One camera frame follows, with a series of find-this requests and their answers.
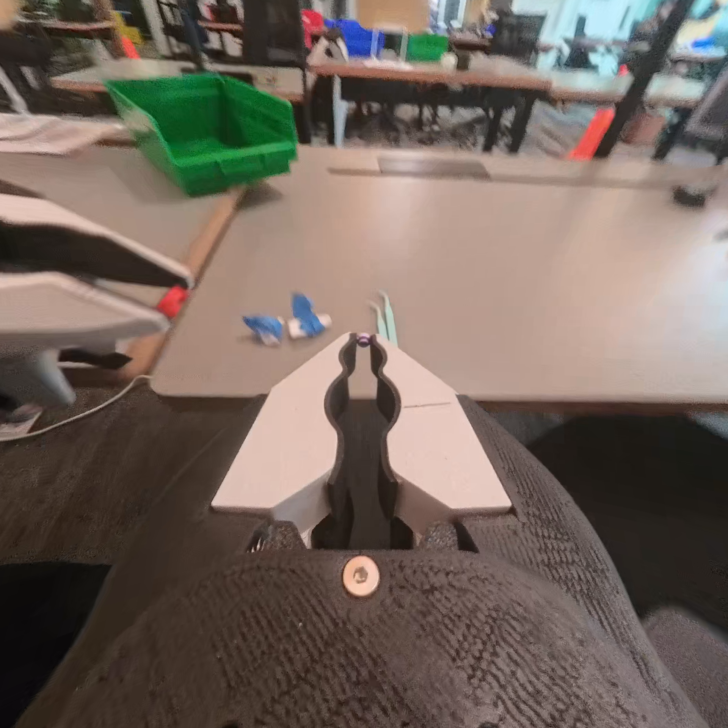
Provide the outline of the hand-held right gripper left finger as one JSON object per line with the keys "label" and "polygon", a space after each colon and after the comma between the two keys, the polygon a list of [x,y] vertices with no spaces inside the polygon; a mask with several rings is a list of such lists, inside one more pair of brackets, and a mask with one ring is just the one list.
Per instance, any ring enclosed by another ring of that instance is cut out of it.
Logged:
{"label": "hand-held right gripper left finger", "polygon": [[293,523],[315,548],[350,544],[344,460],[357,353],[358,335],[345,333],[270,390],[212,510]]}

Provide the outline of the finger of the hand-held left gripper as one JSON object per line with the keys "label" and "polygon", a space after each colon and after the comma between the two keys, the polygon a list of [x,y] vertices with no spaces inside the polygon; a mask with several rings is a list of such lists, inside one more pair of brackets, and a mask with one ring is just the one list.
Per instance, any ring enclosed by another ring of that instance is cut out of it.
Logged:
{"label": "finger of the hand-held left gripper", "polygon": [[176,260],[50,200],[23,195],[1,195],[1,270],[148,287],[195,284]]}
{"label": "finger of the hand-held left gripper", "polygon": [[115,352],[118,341],[164,333],[157,310],[58,272],[1,276],[1,392],[19,405],[71,405],[60,352]]}

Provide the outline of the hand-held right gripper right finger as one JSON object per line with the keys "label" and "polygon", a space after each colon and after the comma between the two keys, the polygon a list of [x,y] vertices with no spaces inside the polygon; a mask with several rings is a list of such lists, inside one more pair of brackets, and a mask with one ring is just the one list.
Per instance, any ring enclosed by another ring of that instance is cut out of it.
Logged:
{"label": "hand-held right gripper right finger", "polygon": [[394,518],[423,536],[435,522],[508,513],[513,503],[457,392],[392,342],[372,336],[386,426],[380,482]]}

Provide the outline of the red lego piece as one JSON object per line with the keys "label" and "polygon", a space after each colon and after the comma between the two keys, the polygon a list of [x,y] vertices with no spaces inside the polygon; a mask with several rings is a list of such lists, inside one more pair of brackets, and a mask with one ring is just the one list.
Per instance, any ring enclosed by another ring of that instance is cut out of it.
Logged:
{"label": "red lego piece", "polygon": [[156,305],[157,311],[169,321],[174,320],[187,302],[189,289],[174,286],[166,291]]}

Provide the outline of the stack of white paper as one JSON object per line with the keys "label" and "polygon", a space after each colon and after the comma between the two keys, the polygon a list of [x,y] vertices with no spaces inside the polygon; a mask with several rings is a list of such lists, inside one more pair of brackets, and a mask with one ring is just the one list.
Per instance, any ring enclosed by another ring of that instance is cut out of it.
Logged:
{"label": "stack of white paper", "polygon": [[119,122],[1,113],[1,152],[64,157],[94,145],[132,143]]}

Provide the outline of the printed paper card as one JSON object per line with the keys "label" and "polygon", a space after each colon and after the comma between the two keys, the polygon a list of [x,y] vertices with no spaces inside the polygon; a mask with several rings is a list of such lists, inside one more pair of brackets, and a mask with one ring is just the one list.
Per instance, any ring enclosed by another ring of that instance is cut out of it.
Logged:
{"label": "printed paper card", "polygon": [[42,408],[35,405],[21,405],[11,410],[1,408],[1,442],[23,438],[31,432],[42,414]]}

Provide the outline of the mint green tweezers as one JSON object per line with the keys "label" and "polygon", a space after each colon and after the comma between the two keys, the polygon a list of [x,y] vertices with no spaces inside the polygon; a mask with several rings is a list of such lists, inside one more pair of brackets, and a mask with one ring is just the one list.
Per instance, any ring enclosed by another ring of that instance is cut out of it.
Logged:
{"label": "mint green tweezers", "polygon": [[370,300],[369,307],[375,316],[376,334],[378,338],[399,346],[395,315],[388,294],[378,291],[379,303]]}

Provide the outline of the green plastic bin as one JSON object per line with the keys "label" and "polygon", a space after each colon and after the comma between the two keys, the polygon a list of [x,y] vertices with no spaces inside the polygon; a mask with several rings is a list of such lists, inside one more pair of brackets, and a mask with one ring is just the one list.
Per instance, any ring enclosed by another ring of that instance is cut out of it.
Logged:
{"label": "green plastic bin", "polygon": [[187,196],[286,174],[297,159],[293,106],[239,79],[183,74],[104,86],[137,148]]}

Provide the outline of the blue storage bins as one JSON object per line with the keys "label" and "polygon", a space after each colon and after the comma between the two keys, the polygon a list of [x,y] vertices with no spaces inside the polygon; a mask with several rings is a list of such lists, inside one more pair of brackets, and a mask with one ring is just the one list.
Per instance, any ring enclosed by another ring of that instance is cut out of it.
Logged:
{"label": "blue storage bins", "polygon": [[324,19],[324,26],[341,31],[351,58],[378,58],[384,49],[384,33],[365,28],[356,20]]}

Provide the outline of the orange traffic cone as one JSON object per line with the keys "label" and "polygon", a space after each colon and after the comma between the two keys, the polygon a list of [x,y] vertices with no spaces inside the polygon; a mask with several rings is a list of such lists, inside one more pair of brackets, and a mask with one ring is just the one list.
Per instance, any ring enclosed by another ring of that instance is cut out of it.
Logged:
{"label": "orange traffic cone", "polygon": [[598,108],[587,125],[585,132],[576,146],[569,151],[566,158],[570,161],[588,161],[593,159],[605,133],[609,129],[615,115],[615,108]]}

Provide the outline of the wooden top background table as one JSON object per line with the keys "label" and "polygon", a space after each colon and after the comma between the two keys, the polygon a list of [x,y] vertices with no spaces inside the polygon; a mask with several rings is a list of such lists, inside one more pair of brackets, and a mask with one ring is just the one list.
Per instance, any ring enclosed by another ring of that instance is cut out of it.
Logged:
{"label": "wooden top background table", "polygon": [[327,121],[327,133],[329,144],[338,149],[344,144],[345,133],[346,109],[341,93],[344,78],[425,86],[474,86],[496,92],[496,100],[490,102],[493,111],[488,116],[482,150],[489,153],[496,146],[504,110],[514,107],[518,113],[514,116],[507,148],[511,154],[521,148],[533,105],[550,96],[554,83],[548,74],[505,57],[486,59],[483,65],[470,70],[453,70],[434,63],[387,64],[361,59],[347,62],[325,59],[308,63],[307,70],[317,77],[331,79],[331,118]]}

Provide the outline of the cardboard box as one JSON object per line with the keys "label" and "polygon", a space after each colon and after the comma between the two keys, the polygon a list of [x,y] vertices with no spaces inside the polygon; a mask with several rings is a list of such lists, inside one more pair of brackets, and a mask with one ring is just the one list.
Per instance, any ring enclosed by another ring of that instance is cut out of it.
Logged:
{"label": "cardboard box", "polygon": [[365,28],[421,33],[430,25],[429,1],[356,1],[356,19]]}

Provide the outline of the small green background bin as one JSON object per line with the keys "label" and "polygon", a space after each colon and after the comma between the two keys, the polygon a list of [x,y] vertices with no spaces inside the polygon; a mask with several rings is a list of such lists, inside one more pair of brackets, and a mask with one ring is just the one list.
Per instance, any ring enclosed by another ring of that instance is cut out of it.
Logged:
{"label": "small green background bin", "polygon": [[447,35],[434,33],[411,33],[405,48],[405,61],[408,63],[440,63],[442,56],[449,50]]}

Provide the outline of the grey office chair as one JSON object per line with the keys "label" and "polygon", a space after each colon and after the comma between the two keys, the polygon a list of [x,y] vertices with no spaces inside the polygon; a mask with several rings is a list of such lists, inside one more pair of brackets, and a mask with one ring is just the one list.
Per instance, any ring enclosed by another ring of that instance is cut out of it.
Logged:
{"label": "grey office chair", "polygon": [[663,161],[681,139],[691,144],[703,144],[721,164],[727,153],[727,76],[723,73],[708,89],[693,109],[676,108],[661,132],[651,159]]}

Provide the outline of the black mesh office chair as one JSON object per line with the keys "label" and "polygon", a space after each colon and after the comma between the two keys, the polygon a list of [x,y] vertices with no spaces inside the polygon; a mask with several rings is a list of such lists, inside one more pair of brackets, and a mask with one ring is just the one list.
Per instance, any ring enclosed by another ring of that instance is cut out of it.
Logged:
{"label": "black mesh office chair", "polygon": [[547,17],[546,14],[500,14],[491,38],[490,55],[531,64],[538,55]]}

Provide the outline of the black pillar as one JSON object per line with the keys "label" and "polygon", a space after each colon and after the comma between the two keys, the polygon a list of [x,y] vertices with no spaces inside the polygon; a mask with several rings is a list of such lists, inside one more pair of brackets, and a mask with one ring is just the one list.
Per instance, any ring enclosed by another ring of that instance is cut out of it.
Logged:
{"label": "black pillar", "polygon": [[617,141],[620,140],[624,127],[631,121],[642,104],[651,80],[662,68],[678,30],[689,15],[694,3],[694,1],[667,2],[669,13],[657,16],[660,20],[659,27],[633,70],[631,86],[617,104],[614,118],[604,133],[593,159],[605,159],[612,153]]}

